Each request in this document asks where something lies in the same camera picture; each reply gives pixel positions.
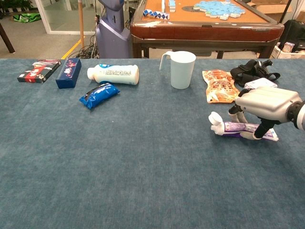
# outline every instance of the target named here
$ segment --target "pitcher handle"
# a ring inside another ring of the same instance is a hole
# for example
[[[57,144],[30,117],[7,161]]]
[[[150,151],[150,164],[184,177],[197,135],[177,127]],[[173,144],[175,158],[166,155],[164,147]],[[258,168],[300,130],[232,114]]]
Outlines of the pitcher handle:
[[[162,55],[161,63],[160,63],[160,70],[162,70],[163,67],[164,67],[164,61],[165,61],[166,57],[167,57],[167,56],[171,56],[173,53],[174,53],[174,52],[172,52],[172,51],[167,51],[166,53],[164,53],[164,54]]]

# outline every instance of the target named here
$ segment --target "dark blue box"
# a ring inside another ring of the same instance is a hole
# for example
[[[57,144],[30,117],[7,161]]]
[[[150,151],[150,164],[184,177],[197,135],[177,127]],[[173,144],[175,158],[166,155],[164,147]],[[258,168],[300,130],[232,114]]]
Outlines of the dark blue box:
[[[75,87],[78,74],[81,70],[81,60],[79,58],[69,58],[62,65],[56,83],[58,88],[72,88]]]

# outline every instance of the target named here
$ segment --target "blue carpeted table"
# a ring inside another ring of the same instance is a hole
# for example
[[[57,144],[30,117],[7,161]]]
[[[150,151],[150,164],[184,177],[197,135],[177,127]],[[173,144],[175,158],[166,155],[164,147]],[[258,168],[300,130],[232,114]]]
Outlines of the blue carpeted table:
[[[82,60],[76,87],[19,83],[34,60],[0,60],[1,229],[304,229],[305,132],[280,140],[221,137],[210,130],[202,70],[247,60],[197,60],[191,85],[170,85],[169,60]],[[278,86],[305,99],[305,60],[273,60]],[[98,63],[136,64],[137,86],[88,110]],[[255,116],[249,121],[258,123]]]

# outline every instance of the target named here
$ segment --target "yellow floor line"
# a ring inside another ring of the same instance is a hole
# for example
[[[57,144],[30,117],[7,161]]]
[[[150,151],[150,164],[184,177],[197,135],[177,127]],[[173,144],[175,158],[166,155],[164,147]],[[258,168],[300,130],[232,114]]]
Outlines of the yellow floor line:
[[[81,40],[79,39],[79,41],[78,42],[76,42],[75,43],[75,45],[73,45],[73,47],[72,48],[70,48],[69,49],[69,51],[67,51],[66,52],[66,54],[64,54],[63,56],[62,56],[62,60],[64,60],[64,59],[66,59],[67,58],[67,56],[79,45],[81,43]]]

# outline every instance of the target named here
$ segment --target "green bag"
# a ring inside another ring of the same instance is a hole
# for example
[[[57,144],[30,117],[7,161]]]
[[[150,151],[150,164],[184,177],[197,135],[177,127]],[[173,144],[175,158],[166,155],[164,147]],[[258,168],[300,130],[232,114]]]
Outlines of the green bag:
[[[39,13],[22,13],[22,14],[14,15],[13,18],[14,21],[28,23],[28,22],[40,20],[41,16]]]

